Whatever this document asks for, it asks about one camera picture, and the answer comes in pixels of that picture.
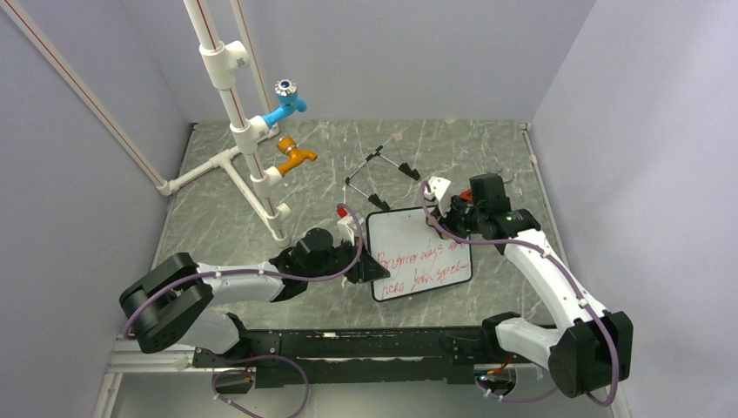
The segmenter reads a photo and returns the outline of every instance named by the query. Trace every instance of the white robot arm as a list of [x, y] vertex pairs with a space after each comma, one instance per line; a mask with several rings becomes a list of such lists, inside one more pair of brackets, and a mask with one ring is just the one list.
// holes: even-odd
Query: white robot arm
[[[496, 243], [533, 286], [555, 325], [539, 327], [516, 313], [494, 315], [482, 322], [483, 347], [489, 354], [522, 355], [547, 369], [562, 393], [575, 397], [611, 381], [611, 356], [594, 314], [614, 341], [619, 363], [615, 366], [620, 380], [626, 379], [633, 342], [630, 319], [623, 312], [608, 312], [589, 294], [555, 254], [529, 211], [511, 209], [500, 176], [484, 174], [469, 182], [469, 191], [451, 196], [448, 180], [428, 181], [425, 197], [439, 202], [432, 213], [439, 234], [469, 244]], [[472, 233], [480, 233], [484, 241], [466, 239]]]

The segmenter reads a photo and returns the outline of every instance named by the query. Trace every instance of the blue faucet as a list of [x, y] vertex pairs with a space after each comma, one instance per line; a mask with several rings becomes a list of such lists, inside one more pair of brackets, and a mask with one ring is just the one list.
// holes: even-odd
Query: blue faucet
[[262, 116], [266, 125], [271, 129], [280, 120], [292, 115], [295, 111], [306, 111], [307, 103], [298, 98], [298, 85], [294, 81], [284, 79], [275, 84], [274, 91], [280, 102], [279, 108], [268, 115]]

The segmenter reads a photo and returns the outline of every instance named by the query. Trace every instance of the pipe fitting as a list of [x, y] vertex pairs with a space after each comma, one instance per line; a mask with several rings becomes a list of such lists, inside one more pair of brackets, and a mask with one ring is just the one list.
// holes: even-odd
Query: pipe fitting
[[251, 62], [246, 48], [240, 41], [223, 45], [219, 41], [218, 48], [210, 50], [200, 45], [205, 69], [208, 71], [213, 87], [218, 90], [230, 90], [236, 85], [235, 71]]

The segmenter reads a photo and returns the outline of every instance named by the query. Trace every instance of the white bracket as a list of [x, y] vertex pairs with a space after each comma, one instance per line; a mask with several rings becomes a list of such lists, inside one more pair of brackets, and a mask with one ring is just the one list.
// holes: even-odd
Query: white bracket
[[440, 216], [445, 217], [451, 208], [451, 192], [449, 191], [451, 181], [442, 177], [433, 176], [428, 180], [428, 185], [431, 187], [431, 191], [423, 191], [426, 199], [433, 200], [433, 198], [436, 198], [438, 200]]

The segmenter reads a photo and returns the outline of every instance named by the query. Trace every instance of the white wall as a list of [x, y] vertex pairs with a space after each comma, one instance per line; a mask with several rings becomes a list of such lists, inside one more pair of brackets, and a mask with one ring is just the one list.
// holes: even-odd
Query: white wall
[[598, 0], [533, 120], [574, 271], [634, 322], [634, 416], [738, 416], [736, 16]]
[[[162, 174], [187, 124], [117, 2], [22, 5]], [[0, 11], [0, 416], [90, 416], [167, 199]]]
[[[122, 1], [185, 116], [225, 119], [181, 2]], [[310, 107], [301, 117], [524, 121], [593, 3], [242, 0], [268, 93], [295, 79]], [[237, 39], [229, 2], [209, 4], [222, 38]], [[249, 71], [239, 80], [246, 113], [260, 113]]]

